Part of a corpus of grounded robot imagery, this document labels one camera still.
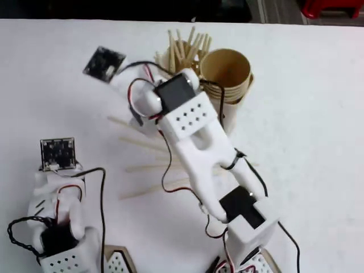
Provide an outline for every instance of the dark floor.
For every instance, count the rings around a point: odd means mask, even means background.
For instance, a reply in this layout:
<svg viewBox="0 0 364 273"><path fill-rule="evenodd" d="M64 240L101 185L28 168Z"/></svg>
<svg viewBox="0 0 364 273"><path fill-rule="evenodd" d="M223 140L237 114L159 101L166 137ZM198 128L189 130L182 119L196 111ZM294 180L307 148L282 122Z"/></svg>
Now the dark floor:
<svg viewBox="0 0 364 273"><path fill-rule="evenodd" d="M0 0L0 18L34 18L34 16L27 12L24 6L19 4L19 1L20 0ZM327 10L322 12L320 19L312 20L306 18L300 11L305 0L245 1L247 2L251 12L251 23L364 26L364 9L362 9L362 12L360 12L359 17L355 19L350 18L349 12L345 10Z"/></svg>

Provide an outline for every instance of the electronic component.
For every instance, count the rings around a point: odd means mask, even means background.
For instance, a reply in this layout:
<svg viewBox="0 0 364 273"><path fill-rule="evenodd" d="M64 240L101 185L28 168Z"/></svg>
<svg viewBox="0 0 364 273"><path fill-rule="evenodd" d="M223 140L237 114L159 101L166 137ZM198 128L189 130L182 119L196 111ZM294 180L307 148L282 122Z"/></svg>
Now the electronic component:
<svg viewBox="0 0 364 273"><path fill-rule="evenodd" d="M162 101L163 115L175 110L196 95L183 74L179 74L157 86L154 92Z"/></svg>
<svg viewBox="0 0 364 273"><path fill-rule="evenodd" d="M226 211L228 222L231 222L238 215L243 215L251 227L256 229L264 223L264 218L253 206L256 201L244 187L238 186L220 199L220 204Z"/></svg>
<svg viewBox="0 0 364 273"><path fill-rule="evenodd" d="M42 171L76 168L76 153L74 138L43 139L40 141L42 154Z"/></svg>
<svg viewBox="0 0 364 273"><path fill-rule="evenodd" d="M115 76L125 59L125 55L105 47L98 47L89 63L84 69L84 74L109 83Z"/></svg>
<svg viewBox="0 0 364 273"><path fill-rule="evenodd" d="M44 253L47 257L62 253L77 246L78 240L71 231L71 223L49 227L41 234Z"/></svg>

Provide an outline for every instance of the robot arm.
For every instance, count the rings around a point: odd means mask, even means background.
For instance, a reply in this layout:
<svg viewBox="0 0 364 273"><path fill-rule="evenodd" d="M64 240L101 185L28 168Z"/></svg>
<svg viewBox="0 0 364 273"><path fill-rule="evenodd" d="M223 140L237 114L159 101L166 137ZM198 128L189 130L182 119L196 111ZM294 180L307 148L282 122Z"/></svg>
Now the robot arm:
<svg viewBox="0 0 364 273"><path fill-rule="evenodd" d="M184 69L154 90L146 91L136 105L148 115L160 114L159 128L187 171L192 189L211 215L227 223L226 245L238 267L252 251L268 242L278 214L264 196L257 177L232 146L208 96L198 86L194 71ZM239 184L221 200L213 188L212 170L217 164L230 171Z"/></svg>

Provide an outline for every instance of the white plastic bracket with holes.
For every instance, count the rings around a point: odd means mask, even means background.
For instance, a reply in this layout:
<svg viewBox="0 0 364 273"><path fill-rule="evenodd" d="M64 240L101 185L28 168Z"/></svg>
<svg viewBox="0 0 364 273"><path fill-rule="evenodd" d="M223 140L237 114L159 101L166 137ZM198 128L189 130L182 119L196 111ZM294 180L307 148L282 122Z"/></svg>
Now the white plastic bracket with holes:
<svg viewBox="0 0 364 273"><path fill-rule="evenodd" d="M230 166L237 152L221 127L206 93L201 92L165 115L159 126L187 171L192 189L208 212L226 223L226 213L214 192L212 170L217 164L225 168ZM196 145L196 137L202 139L203 147ZM230 172L256 198L254 207L265 220L256 229L242 216L228 224L227 247L238 266L253 249L268 242L278 222L278 214L244 159L238 160Z"/></svg>
<svg viewBox="0 0 364 273"><path fill-rule="evenodd" d="M273 269L271 269L270 265L261 253L258 253L256 256L248 260L244 265L240 266L238 272L252 273L252 270L244 270L249 266L254 266L256 273L274 273Z"/></svg>
<svg viewBox="0 0 364 273"><path fill-rule="evenodd" d="M99 273L100 246L97 229L88 227L76 247L41 259L40 265L44 273Z"/></svg>
<svg viewBox="0 0 364 273"><path fill-rule="evenodd" d="M119 252L114 252L107 263L107 273L131 273L126 266L124 257Z"/></svg>

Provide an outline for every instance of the wire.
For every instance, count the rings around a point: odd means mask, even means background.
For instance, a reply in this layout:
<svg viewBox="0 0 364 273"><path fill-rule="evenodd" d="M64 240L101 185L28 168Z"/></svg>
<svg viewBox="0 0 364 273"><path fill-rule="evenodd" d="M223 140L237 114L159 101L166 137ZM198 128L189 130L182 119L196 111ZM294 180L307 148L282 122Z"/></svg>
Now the wire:
<svg viewBox="0 0 364 273"><path fill-rule="evenodd" d="M150 70L150 67L147 64L145 64L144 67L146 69L146 72L147 72L148 77L154 83L155 81L154 81L154 77L153 77L152 71Z"/></svg>
<svg viewBox="0 0 364 273"><path fill-rule="evenodd" d="M123 69L121 69L120 71L118 71L116 73L116 75L120 75L122 72L124 72L125 70L127 70L128 68L131 68L131 67L136 67L136 66L139 66L139 65L145 65L146 68L148 69L148 73L150 73L150 76L151 76L151 80L154 82L154 79L153 79L153 75L150 71L150 68L148 67L148 64L149 65L153 65L155 67L157 67L159 70L163 71L164 73L170 75L170 76L174 76L175 74L170 72L169 70L165 69L164 67L162 67L161 65L157 64L157 63L154 63L152 61L136 61L134 63L131 63L129 65L127 65L126 67L124 67ZM225 88L223 86L221 86L219 83L217 82L214 82L214 81L208 81L208 80L200 80L200 83L201 84L212 84L212 85L215 85L217 87L219 87L221 89L221 98L220 98L220 109L219 109L219 120L220 120L220 124L221 124L221 127L224 128L224 100L225 100Z"/></svg>
<svg viewBox="0 0 364 273"><path fill-rule="evenodd" d="M222 236L224 236L225 231L223 231L220 235L210 235L209 232L208 232L209 224L210 224L210 214L207 214L207 224L206 224L206 227L205 227L205 233L206 233L206 235L208 237L213 238L213 239L219 239Z"/></svg>
<svg viewBox="0 0 364 273"><path fill-rule="evenodd" d="M178 192L178 191L190 191L194 196L195 198L197 198L197 200L199 201L200 205L202 205L202 201L201 199L198 197L198 195L193 191L193 189L189 188L189 187L179 187L179 188L176 188L176 189L172 189L172 190L169 190L169 189L166 189L166 186L164 185L164 178L166 177L166 174L167 172L169 171L169 169L171 168L171 164L172 164L172 151L171 151L171 148L168 144L168 141L167 141L167 138L166 136L163 134L162 131L159 131L159 133L161 134L161 136L163 137L165 143L166 143L166 146L167 146L167 149L168 149L168 153L169 153L169 162L168 162L168 166L167 166L167 169L164 171L163 173L163 176L162 176L162 188L165 192L168 192L168 193L172 193L172 192ZM209 232L208 232L208 227L209 227L209 224L210 224L210 215L207 214L207 224L206 224L206 227L205 227L205 233L208 237L210 238L213 238L213 239L219 239L221 237L224 236L225 234L225 230L222 234L220 235L210 235Z"/></svg>
<svg viewBox="0 0 364 273"><path fill-rule="evenodd" d="M300 247L299 247L298 243L296 242L296 240L292 237L292 235L290 235L290 233L287 231L287 229L285 229L285 227L283 226L283 224L280 221L278 221L278 225L284 231L284 233L289 237L289 239L291 239L292 243L295 245L295 247L297 249L297 261L296 261L297 264L296 265L297 265L297 273L300 273L300 255L301 255Z"/></svg>
<svg viewBox="0 0 364 273"><path fill-rule="evenodd" d="M58 199L58 195L60 194L60 192L63 190L63 189L66 189L66 188L72 188L72 187L75 187L75 188L78 188L79 190L80 190L80 198L79 198L79 200L80 200L80 202L82 201L82 189L81 189L81 187L80 186L78 186L78 185L74 185L74 184L72 184L72 185L66 185L66 186L63 186L63 187L61 187L59 190L58 190L58 192L57 192L57 204L56 204L56 223L58 223L58 209L59 209L59 199Z"/></svg>
<svg viewBox="0 0 364 273"><path fill-rule="evenodd" d="M248 270L253 269L253 273L256 273L257 269L253 264L249 265L248 267L245 267L244 269L239 270L239 272L248 272Z"/></svg>
<svg viewBox="0 0 364 273"><path fill-rule="evenodd" d="M231 260L230 254L228 252L228 248L226 247L226 239L225 239L225 234L228 232L228 228L225 229L224 234L222 236L222 242L224 243L224 250L225 250L225 255L227 258L227 262L229 263L229 267L230 267L230 273L234 273L235 272L235 267L234 267L234 263Z"/></svg>
<svg viewBox="0 0 364 273"><path fill-rule="evenodd" d="M246 163L248 164L249 168L251 169L251 171L257 176L258 180L262 184L263 189L264 189L264 195L266 197L268 197L268 188L267 188L266 183L263 181L263 179L261 178L259 173L255 170L255 168L249 163L249 161L245 157L244 157L244 159L245 159ZM296 247L296 250L297 250L297 261L296 261L297 273L300 273L300 256L301 256L300 247L299 247L298 243L296 242L296 240L293 238L293 236L287 231L287 229L285 229L285 227L283 226L283 224L280 221L278 221L278 225L280 226L280 228L284 231L284 233L289 237L289 239L292 241L292 243Z"/></svg>
<svg viewBox="0 0 364 273"><path fill-rule="evenodd" d="M133 79L133 80L132 80L132 82L130 83L130 85L129 85L128 89L127 89L127 100L128 100L128 102L129 102L129 106L130 106L130 108L132 108L132 110L133 110L133 111L135 111L135 112L136 112L139 116L147 118L148 116L146 116L146 115L142 114L141 112L139 112L139 111L135 108L134 103L133 103L133 98L132 98L132 95L131 95L131 94L132 94L132 92L131 92L131 87L133 86L133 84L134 84L136 81L144 81L144 82L147 82L147 83L149 83L149 84L153 85L153 87L155 87L155 85L154 85L152 82L150 82L150 81L146 80L145 78L135 78L135 79Z"/></svg>
<svg viewBox="0 0 364 273"><path fill-rule="evenodd" d="M170 76L174 76L175 75L174 73L168 71L167 69L163 68L159 64L156 64L156 63L154 63L152 61L136 61L134 63L128 64L126 67L124 67L123 69L121 69L120 71L118 71L116 73L116 75L120 75L122 72L124 72L128 68L137 67L137 66L142 65L142 64L150 64L150 65L153 65L153 66L157 67L159 70L163 71L164 73L167 73Z"/></svg>
<svg viewBox="0 0 364 273"><path fill-rule="evenodd" d="M7 227L7 233L9 235L9 239L10 242L20 246L28 251L31 251L36 257L37 257L37 262L39 262L39 258L43 257L44 254L39 253L32 245L26 245L25 243L21 243L18 240L16 240L13 236L13 226L17 223L21 223L21 222L26 222L26 221L37 221L37 222L42 222L43 224L45 224L45 226L47 228L50 228L54 225L54 219L51 218L45 218L45 217L39 217L39 216L28 216L28 217L22 217L19 218L17 220L13 220Z"/></svg>
<svg viewBox="0 0 364 273"><path fill-rule="evenodd" d="M214 270L214 273L218 273L219 270L221 270L225 265L227 264L227 261L226 260L223 260L221 263L219 263L215 270Z"/></svg>
<svg viewBox="0 0 364 273"><path fill-rule="evenodd" d="M101 187L100 187L100 211L101 211L101 221L102 221L102 241L101 241L101 273L104 273L104 255L105 255L105 234L106 234L106 226L105 226L105 216L104 216L104 186L105 186L105 177L106 177L106 170L104 168L94 168L89 169L88 171L79 172L72 177L80 177L87 175L92 172L102 171L102 180L101 180Z"/></svg>

